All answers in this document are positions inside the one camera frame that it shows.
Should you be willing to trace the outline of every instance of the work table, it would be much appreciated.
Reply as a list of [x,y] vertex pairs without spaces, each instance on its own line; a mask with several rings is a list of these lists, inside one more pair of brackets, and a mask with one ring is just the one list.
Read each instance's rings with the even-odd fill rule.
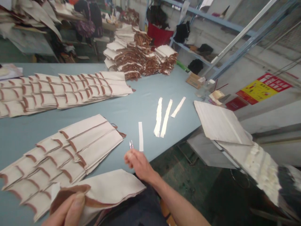
[[[107,71],[105,64],[43,64],[15,63],[23,68],[24,76],[43,73],[76,75]],[[196,89],[185,82],[187,73],[175,65],[170,76],[162,74],[143,77],[138,81],[127,81],[136,91],[126,97],[113,98],[102,102],[75,107],[66,110],[50,110],[36,115],[0,119],[1,158],[0,169],[4,169],[24,153],[34,148],[42,139],[55,134],[59,129],[73,123],[101,114],[110,123],[118,126],[120,132],[127,136],[105,158],[103,162],[86,178],[116,169],[133,172],[124,164],[124,154],[129,150],[132,140],[139,148],[138,122],[143,125],[144,154],[149,161],[153,160],[175,143],[186,137],[200,125],[193,101],[201,100],[195,96]],[[175,110],[183,97],[186,100],[175,118],[169,116],[164,138],[154,135],[158,100],[162,97],[162,122],[170,99],[173,100],[171,112]],[[19,206],[18,198],[8,192],[0,192],[0,219],[2,225],[33,225],[33,211],[27,206]],[[35,225],[48,217],[46,214]]]

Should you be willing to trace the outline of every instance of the forearm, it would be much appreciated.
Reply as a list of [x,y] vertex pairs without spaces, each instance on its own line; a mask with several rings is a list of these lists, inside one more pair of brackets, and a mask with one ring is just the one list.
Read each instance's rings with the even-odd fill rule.
[[159,174],[156,173],[150,184],[164,200],[178,226],[210,225],[203,215],[170,187]]

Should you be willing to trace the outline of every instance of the person's left hand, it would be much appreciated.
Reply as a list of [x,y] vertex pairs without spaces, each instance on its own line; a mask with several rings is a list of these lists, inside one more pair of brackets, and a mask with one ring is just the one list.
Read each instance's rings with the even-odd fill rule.
[[85,194],[71,195],[42,226],[77,226],[85,205]]

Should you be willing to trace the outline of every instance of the small scissors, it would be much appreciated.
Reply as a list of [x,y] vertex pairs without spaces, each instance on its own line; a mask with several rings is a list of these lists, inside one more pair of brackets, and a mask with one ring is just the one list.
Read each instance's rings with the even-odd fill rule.
[[134,145],[133,145],[133,141],[132,140],[129,142],[129,148],[130,149],[134,149]]

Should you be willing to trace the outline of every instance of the pink backpack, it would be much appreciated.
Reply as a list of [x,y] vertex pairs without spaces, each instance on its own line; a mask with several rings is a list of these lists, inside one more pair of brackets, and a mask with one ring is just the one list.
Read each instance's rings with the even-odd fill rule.
[[91,13],[90,13],[90,3],[88,2],[88,9],[89,9],[89,21],[78,21],[75,25],[76,30],[78,33],[85,37],[85,38],[90,38],[93,33],[95,32],[95,25],[91,21]]

